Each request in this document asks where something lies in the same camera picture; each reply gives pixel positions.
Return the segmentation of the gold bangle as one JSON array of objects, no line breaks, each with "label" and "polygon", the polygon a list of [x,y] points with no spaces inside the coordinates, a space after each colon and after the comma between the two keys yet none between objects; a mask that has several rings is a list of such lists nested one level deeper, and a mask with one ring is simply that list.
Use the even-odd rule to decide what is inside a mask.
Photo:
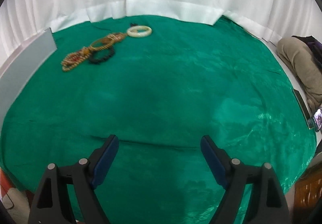
[{"label": "gold bangle", "polygon": [[115,39],[113,38],[101,38],[99,40],[94,41],[90,46],[90,51],[102,51],[111,48],[115,43]]}]

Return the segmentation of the white jade bangle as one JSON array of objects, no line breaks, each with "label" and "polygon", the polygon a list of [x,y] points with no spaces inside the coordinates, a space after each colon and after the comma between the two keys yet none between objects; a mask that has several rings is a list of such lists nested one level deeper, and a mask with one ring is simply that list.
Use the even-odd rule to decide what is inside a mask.
[{"label": "white jade bangle", "polygon": [[136,25],[130,27],[126,34],[133,38],[143,38],[152,34],[152,29],[148,26]]}]

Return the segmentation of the smartphone with lit screen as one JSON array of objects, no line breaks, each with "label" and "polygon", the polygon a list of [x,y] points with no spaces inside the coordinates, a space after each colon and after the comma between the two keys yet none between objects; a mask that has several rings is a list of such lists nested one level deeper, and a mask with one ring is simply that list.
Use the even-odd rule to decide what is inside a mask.
[{"label": "smartphone with lit screen", "polygon": [[316,132],[319,132],[322,128],[322,112],[321,108],[317,109],[317,111],[312,116],[312,121],[314,123],[314,128]]}]

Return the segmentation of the beige folded garment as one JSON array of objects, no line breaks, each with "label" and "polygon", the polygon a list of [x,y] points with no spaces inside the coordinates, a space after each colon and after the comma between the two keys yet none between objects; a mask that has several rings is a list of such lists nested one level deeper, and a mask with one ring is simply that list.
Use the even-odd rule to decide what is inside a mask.
[{"label": "beige folded garment", "polygon": [[277,43],[276,54],[298,78],[308,106],[315,112],[321,105],[321,70],[309,46],[296,37],[282,38]]}]

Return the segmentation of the green satin cloth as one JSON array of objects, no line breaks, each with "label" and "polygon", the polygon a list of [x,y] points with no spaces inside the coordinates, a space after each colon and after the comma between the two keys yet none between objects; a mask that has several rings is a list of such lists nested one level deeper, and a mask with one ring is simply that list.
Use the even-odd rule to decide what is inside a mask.
[{"label": "green satin cloth", "polygon": [[[130,23],[152,34],[130,37]],[[35,191],[48,164],[72,165],[113,134],[120,148],[96,189],[112,223],[208,223],[224,190],[201,153],[204,135],[243,163],[269,162],[284,191],[314,155],[315,132],[284,70],[227,18],[133,16],[53,37],[57,50],[2,127],[1,166],[19,189]],[[114,45],[90,51],[104,37]]]}]

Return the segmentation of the dark purple garment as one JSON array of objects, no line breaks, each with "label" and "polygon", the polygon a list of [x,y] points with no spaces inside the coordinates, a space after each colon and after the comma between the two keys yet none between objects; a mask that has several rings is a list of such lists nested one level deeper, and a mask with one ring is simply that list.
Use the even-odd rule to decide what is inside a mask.
[{"label": "dark purple garment", "polygon": [[321,42],[319,42],[313,36],[308,36],[308,37],[293,36],[293,37],[304,42],[309,47],[309,49],[312,51],[312,54],[315,58],[316,63],[318,63],[321,66],[321,61],[322,61]]}]

